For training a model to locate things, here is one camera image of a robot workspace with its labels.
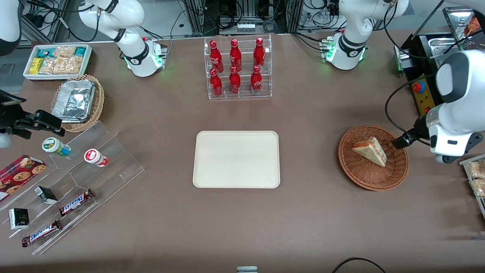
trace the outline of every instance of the snack box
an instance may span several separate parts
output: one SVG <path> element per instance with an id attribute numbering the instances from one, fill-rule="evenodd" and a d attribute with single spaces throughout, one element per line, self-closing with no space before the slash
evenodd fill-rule
<path id="1" fill-rule="evenodd" d="M 57 74 L 57 75 L 30 74 L 30 67 L 32 65 L 32 61 L 34 60 L 34 58 L 37 57 L 38 52 L 41 50 L 56 48 L 58 46 L 86 48 L 86 51 L 84 52 L 84 56 L 82 58 L 81 69 L 79 69 L 79 73 L 78 74 Z M 34 48 L 32 49 L 31 55 L 29 57 L 29 61 L 25 66 L 23 75 L 26 79 L 29 79 L 31 81 L 60 81 L 60 80 L 74 78 L 77 76 L 82 76 L 86 72 L 92 51 L 93 51 L 92 48 L 86 44 L 53 44 L 53 45 L 51 44 L 51 45 L 34 46 Z"/>
<path id="2" fill-rule="evenodd" d="M 0 171 L 0 202 L 47 168 L 37 158 L 23 155 Z"/>

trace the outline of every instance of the yellow control panel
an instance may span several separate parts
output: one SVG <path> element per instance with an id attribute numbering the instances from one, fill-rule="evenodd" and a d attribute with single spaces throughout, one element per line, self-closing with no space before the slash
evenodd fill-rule
<path id="1" fill-rule="evenodd" d="M 413 89 L 414 98 L 416 100 L 416 105 L 420 112 L 420 116 L 423 116 L 429 112 L 429 110 L 435 107 L 435 102 L 429 91 L 428 82 L 426 79 L 419 80 L 411 85 Z"/>

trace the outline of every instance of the snickers bar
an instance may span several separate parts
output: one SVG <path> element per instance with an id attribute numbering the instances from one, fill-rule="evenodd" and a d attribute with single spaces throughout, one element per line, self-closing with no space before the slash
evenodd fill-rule
<path id="1" fill-rule="evenodd" d="M 56 220 L 54 221 L 54 223 L 46 226 L 45 228 L 37 231 L 36 233 L 30 236 L 24 237 L 22 239 L 22 247 L 28 247 L 38 239 L 45 238 L 50 234 L 52 234 L 54 231 L 61 230 L 61 229 L 62 229 L 61 222 L 59 222 L 59 220 Z"/>
<path id="2" fill-rule="evenodd" d="M 94 194 L 91 189 L 83 192 L 78 198 L 74 199 L 69 204 L 65 205 L 63 208 L 60 208 L 59 211 L 61 212 L 61 217 L 67 215 L 69 212 L 78 208 L 82 203 L 86 202 L 88 199 L 93 197 Z"/>

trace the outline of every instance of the red label bottle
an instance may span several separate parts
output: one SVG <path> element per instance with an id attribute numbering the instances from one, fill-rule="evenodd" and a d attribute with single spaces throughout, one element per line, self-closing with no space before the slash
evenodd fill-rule
<path id="1" fill-rule="evenodd" d="M 210 46 L 210 62 L 212 63 L 212 68 L 215 68 L 218 73 L 224 71 L 224 65 L 222 64 L 222 55 L 220 50 L 217 48 L 217 43 L 212 40 L 209 43 Z"/>
<path id="2" fill-rule="evenodd" d="M 254 66 L 253 74 L 251 75 L 251 93 L 253 93 L 253 95 L 261 94 L 262 79 L 261 73 L 259 72 L 259 66 Z"/>
<path id="3" fill-rule="evenodd" d="M 234 95 L 239 95 L 241 89 L 241 77 L 239 76 L 236 66 L 231 66 L 231 74 L 229 75 L 231 82 L 231 92 Z"/>
<path id="4" fill-rule="evenodd" d="M 210 70 L 210 86 L 212 87 L 214 96 L 222 96 L 222 81 L 221 78 L 217 76 L 217 71 L 213 68 Z"/>
<path id="5" fill-rule="evenodd" d="M 263 38 L 259 37 L 256 39 L 256 48 L 254 48 L 254 65 L 264 66 L 264 47 Z"/>
<path id="6" fill-rule="evenodd" d="M 243 58 L 236 39 L 231 40 L 231 53 L 229 55 L 231 56 L 231 66 L 235 66 L 237 72 L 241 72 L 243 69 Z"/>

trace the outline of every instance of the aluminum foil container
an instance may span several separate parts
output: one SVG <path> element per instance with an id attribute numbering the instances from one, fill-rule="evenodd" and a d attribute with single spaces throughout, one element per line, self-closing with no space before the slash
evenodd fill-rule
<path id="1" fill-rule="evenodd" d="M 63 123 L 84 123 L 89 120 L 96 84 L 93 81 L 65 82 L 59 89 L 52 114 Z"/>

